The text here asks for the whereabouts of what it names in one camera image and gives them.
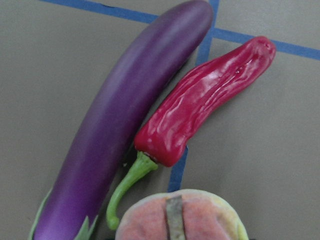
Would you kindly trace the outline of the red chili pepper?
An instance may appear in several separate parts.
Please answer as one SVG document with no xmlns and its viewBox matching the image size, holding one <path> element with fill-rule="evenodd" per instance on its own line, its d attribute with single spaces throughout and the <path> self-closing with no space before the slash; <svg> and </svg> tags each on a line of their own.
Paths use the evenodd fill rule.
<svg viewBox="0 0 320 240">
<path fill-rule="evenodd" d="M 259 78 L 272 64 L 276 51 L 270 39 L 257 36 L 193 68 L 178 82 L 134 137 L 136 160 L 106 210 L 111 230 L 119 226 L 117 208 L 129 188 L 159 165 L 174 166 L 209 115 Z"/>
</svg>

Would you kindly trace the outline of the pink yellow peach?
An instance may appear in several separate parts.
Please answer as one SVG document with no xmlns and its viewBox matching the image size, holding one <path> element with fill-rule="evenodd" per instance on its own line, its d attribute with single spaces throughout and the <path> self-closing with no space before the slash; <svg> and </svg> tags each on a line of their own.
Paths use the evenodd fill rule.
<svg viewBox="0 0 320 240">
<path fill-rule="evenodd" d="M 244 224 L 223 198 L 198 189 L 147 196 L 123 215 L 117 240 L 168 240 L 178 222 L 187 240 L 247 240 Z"/>
</svg>

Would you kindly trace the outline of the purple eggplant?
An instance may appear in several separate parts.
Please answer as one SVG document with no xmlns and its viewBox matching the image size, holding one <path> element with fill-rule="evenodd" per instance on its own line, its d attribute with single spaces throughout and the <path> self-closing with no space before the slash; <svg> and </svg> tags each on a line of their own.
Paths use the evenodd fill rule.
<svg viewBox="0 0 320 240">
<path fill-rule="evenodd" d="M 134 135 L 164 87 L 202 42 L 212 19 L 208 2 L 183 2 L 155 19 L 125 50 L 87 111 L 38 209 L 29 239 L 91 237 Z"/>
</svg>

